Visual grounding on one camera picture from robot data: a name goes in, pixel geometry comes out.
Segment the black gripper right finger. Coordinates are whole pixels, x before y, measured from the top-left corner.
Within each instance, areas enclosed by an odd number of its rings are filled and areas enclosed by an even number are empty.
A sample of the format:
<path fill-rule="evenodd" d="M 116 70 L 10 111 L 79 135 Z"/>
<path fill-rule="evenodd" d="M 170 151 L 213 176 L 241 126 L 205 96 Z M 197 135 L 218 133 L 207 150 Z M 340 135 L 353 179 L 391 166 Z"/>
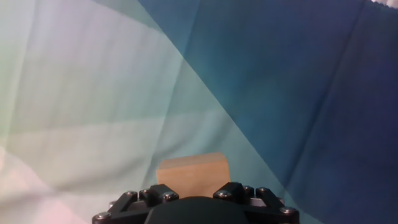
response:
<path fill-rule="evenodd" d="M 300 223 L 300 212 L 286 206 L 266 187 L 254 188 L 239 182 L 228 182 L 213 193 L 213 198 L 237 205 L 249 223 Z"/>

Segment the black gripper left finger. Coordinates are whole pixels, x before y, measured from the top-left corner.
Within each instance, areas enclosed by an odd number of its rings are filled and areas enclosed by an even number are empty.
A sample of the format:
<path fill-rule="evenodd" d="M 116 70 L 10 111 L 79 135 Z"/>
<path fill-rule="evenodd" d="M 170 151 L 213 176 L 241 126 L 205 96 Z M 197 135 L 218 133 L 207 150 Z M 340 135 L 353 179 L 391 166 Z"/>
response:
<path fill-rule="evenodd" d="M 109 204 L 105 212 L 93 216 L 92 224 L 144 224 L 150 211 L 179 199 L 179 194 L 165 184 L 152 185 L 138 192 L 129 190 Z"/>

